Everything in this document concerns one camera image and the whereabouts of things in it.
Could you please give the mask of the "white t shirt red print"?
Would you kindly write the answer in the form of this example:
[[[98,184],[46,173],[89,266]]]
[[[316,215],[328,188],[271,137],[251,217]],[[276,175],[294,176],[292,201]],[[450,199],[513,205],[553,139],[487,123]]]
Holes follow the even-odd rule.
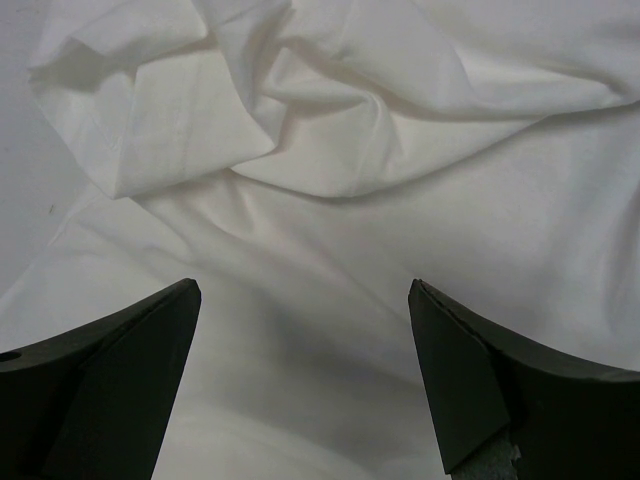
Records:
[[[54,1],[29,79],[90,179],[13,349],[189,277],[159,479],[440,479],[423,279],[639,366],[635,1]]]

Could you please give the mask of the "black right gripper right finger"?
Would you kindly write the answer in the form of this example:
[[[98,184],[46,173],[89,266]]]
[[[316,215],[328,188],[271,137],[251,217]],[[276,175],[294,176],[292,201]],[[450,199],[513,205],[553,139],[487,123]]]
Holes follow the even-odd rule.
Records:
[[[639,375],[535,342],[421,280],[408,297],[453,479],[635,479]]]

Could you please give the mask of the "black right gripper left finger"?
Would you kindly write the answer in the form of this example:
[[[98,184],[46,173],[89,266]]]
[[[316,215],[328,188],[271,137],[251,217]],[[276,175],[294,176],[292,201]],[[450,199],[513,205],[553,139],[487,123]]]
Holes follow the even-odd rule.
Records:
[[[151,478],[200,306],[197,282],[183,279],[2,353],[2,478]]]

